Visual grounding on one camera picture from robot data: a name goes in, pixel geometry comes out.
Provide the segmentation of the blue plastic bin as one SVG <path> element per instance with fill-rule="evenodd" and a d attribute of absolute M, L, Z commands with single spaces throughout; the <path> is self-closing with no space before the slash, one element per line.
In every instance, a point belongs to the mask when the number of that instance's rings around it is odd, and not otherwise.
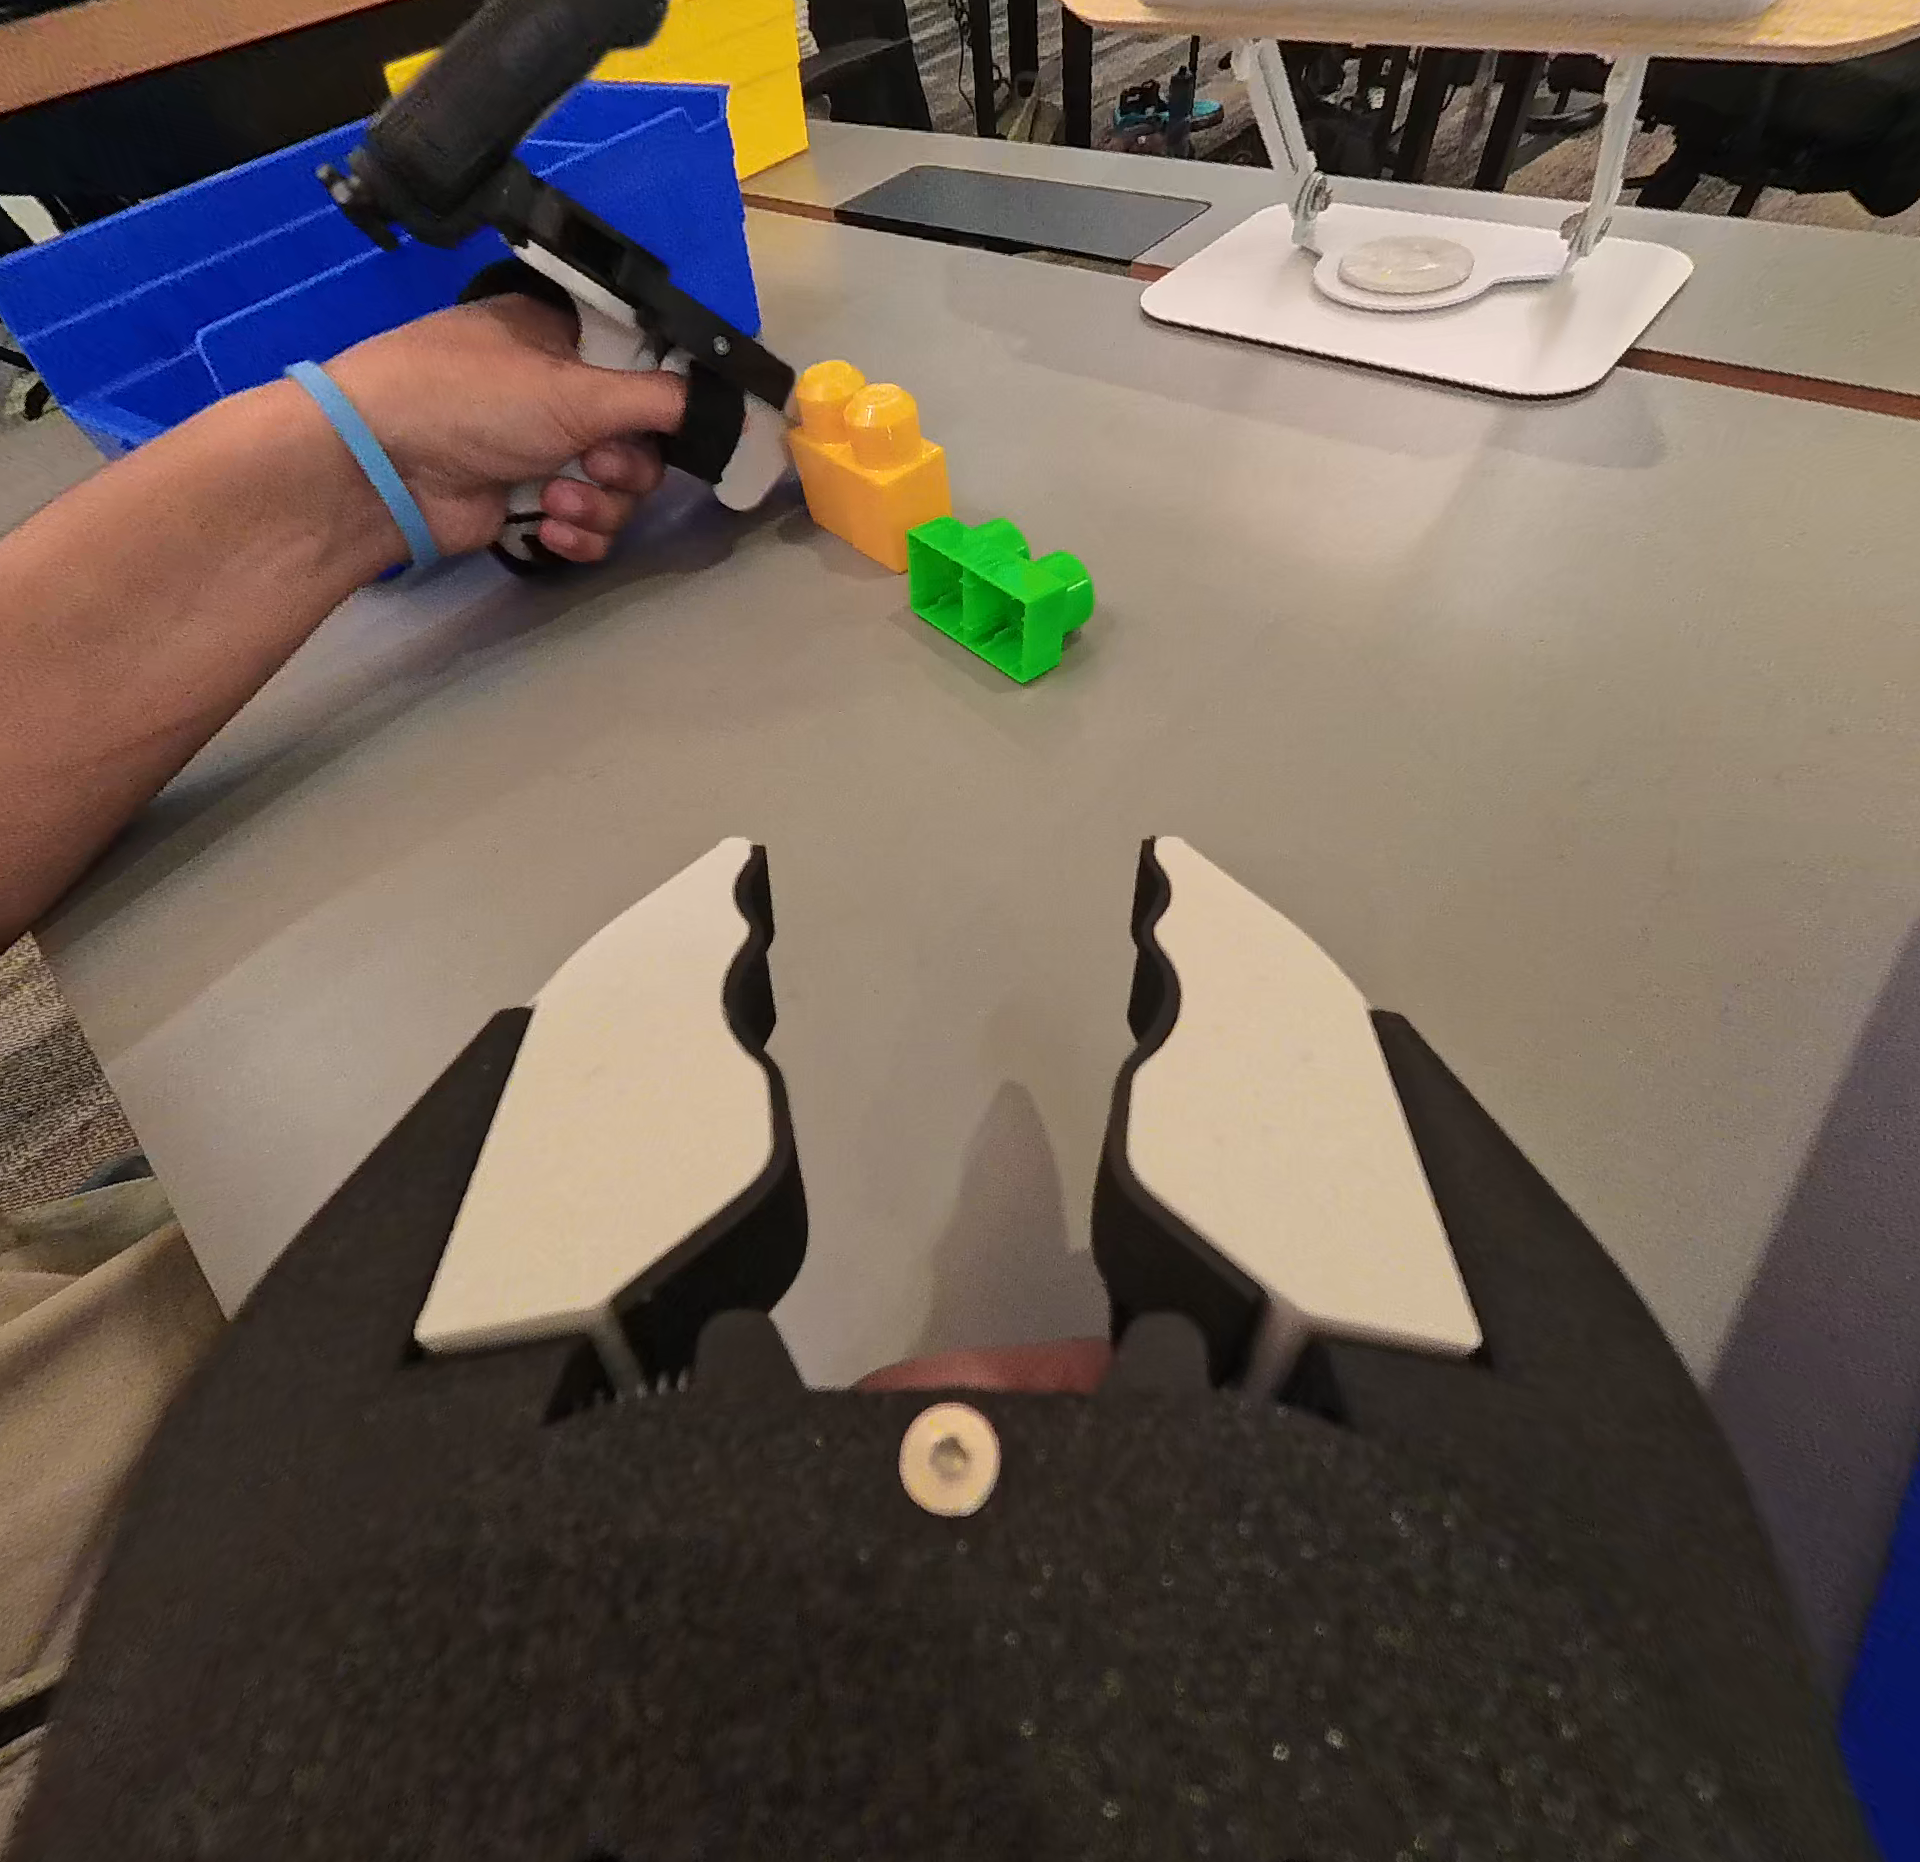
<path fill-rule="evenodd" d="M 1842 1755 L 1885 1860 L 1917 1857 L 1917 1561 L 1888 1560 L 1842 1702 Z"/>
<path fill-rule="evenodd" d="M 367 122 L 12 255 L 8 332 L 101 454 L 120 456 L 297 359 L 455 304 L 510 258 L 494 231 L 456 250 L 382 250 L 327 196 Z M 757 290 L 726 90 L 574 90 L 523 141 L 541 178 L 657 255 L 754 334 Z"/>

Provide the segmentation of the blue wristband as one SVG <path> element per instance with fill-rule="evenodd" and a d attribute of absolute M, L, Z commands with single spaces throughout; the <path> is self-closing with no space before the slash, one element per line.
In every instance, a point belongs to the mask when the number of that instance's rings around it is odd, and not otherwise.
<path fill-rule="evenodd" d="M 418 498 L 405 482 L 392 454 L 384 446 L 367 418 L 339 387 L 335 376 L 312 359 L 298 359 L 282 370 L 282 378 L 301 387 L 321 411 L 343 446 L 367 478 L 407 545 L 405 570 L 433 570 L 442 560 L 441 544 L 429 528 Z"/>

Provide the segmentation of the person's left forearm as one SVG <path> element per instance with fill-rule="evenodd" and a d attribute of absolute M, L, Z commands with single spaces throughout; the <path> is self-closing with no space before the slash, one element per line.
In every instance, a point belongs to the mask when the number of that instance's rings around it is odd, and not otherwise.
<path fill-rule="evenodd" d="M 2 942 L 407 544 L 324 409 L 206 409 L 2 544 Z"/>

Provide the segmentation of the white document stand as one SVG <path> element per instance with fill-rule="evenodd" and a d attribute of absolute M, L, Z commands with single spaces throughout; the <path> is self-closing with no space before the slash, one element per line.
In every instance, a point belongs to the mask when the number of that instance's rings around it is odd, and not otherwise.
<path fill-rule="evenodd" d="M 1654 26 L 1697 34 L 1745 23 L 1778 0 L 1144 0 L 1212 2 L 1252 20 L 1265 10 L 1355 11 L 1401 23 L 1499 20 Z M 1686 285 L 1693 261 L 1658 243 L 1608 237 L 1631 110 L 1647 55 L 1615 62 L 1588 204 L 1561 226 L 1339 204 L 1312 154 L 1280 34 L 1234 37 L 1234 76 L 1288 184 L 1267 209 L 1143 293 L 1152 320 L 1267 344 L 1462 389 L 1550 399 L 1601 383 Z"/>

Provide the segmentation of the green double toy block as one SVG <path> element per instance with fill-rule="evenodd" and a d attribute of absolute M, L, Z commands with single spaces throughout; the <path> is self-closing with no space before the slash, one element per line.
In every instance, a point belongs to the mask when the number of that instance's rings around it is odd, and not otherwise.
<path fill-rule="evenodd" d="M 1007 519 L 937 516 L 906 531 L 906 560 L 910 609 L 1017 683 L 1061 667 L 1095 615 L 1087 566 L 1068 550 L 1031 552 Z"/>

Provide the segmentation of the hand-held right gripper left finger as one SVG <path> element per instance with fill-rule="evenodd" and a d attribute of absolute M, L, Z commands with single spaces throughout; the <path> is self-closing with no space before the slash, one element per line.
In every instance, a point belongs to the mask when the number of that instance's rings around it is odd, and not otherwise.
<path fill-rule="evenodd" d="M 807 1223 L 775 1027 L 774 882 L 731 836 L 540 990 L 416 1321 L 431 1354 L 582 1337 L 689 1361 L 766 1313 Z"/>

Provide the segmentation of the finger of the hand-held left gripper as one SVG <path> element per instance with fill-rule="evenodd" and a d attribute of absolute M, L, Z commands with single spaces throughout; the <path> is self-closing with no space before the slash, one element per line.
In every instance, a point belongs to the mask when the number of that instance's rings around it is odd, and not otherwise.
<path fill-rule="evenodd" d="M 795 472 L 790 431 L 784 411 L 745 399 L 736 443 L 711 483 L 726 509 L 757 509 Z"/>

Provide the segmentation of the yellow toy block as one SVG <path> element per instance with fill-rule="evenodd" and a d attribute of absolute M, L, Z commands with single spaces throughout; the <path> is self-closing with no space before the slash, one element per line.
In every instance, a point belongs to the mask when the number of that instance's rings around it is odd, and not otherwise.
<path fill-rule="evenodd" d="M 865 387 L 865 373 L 848 359 L 807 365 L 797 378 L 795 427 L 788 438 L 812 521 L 848 544 L 865 524 L 871 501 L 847 421 L 847 406 Z"/>
<path fill-rule="evenodd" d="M 923 433 L 897 383 L 862 386 L 842 411 L 834 531 L 890 574 L 908 568 L 908 531 L 953 509 L 947 456 Z"/>

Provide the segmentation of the yellow plastic bin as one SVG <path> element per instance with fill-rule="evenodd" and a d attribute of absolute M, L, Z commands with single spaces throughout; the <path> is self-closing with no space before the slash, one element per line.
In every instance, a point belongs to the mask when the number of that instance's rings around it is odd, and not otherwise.
<path fill-rule="evenodd" d="M 807 148 L 797 0 L 670 0 L 642 49 L 616 49 L 523 140 L 547 178 L 609 171 L 604 195 L 644 186 L 715 193 Z"/>

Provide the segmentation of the person's left hand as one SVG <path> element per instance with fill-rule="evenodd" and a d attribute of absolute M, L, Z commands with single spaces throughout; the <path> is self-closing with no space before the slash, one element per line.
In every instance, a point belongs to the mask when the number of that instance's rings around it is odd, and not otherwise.
<path fill-rule="evenodd" d="M 664 482 L 687 380 L 580 359 L 571 319 L 520 293 L 483 298 L 327 363 L 385 449 L 441 554 L 501 540 L 533 485 L 540 545 L 606 560 Z"/>

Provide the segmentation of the black inset table panel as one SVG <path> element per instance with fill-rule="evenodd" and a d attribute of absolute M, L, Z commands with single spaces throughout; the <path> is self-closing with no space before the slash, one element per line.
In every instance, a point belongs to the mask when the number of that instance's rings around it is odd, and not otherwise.
<path fill-rule="evenodd" d="M 902 169 L 834 209 L 842 224 L 893 237 L 1119 269 L 1207 212 L 1204 200 L 937 165 Z"/>

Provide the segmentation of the wooden shelf board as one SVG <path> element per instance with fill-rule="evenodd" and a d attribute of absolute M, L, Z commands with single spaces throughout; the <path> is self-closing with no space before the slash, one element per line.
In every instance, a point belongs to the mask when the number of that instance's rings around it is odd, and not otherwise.
<path fill-rule="evenodd" d="M 87 0 L 2 26 L 2 113 L 402 0 Z"/>

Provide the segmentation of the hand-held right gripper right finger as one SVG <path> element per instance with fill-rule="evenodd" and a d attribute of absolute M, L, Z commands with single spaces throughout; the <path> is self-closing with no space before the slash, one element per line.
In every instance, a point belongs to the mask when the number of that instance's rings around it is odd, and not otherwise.
<path fill-rule="evenodd" d="M 1323 1337 L 1476 1357 L 1362 990 L 1180 836 L 1140 844 L 1131 937 L 1134 1045 L 1092 1192 L 1112 1344 L 1170 1313 L 1212 1361 L 1297 1361 Z"/>

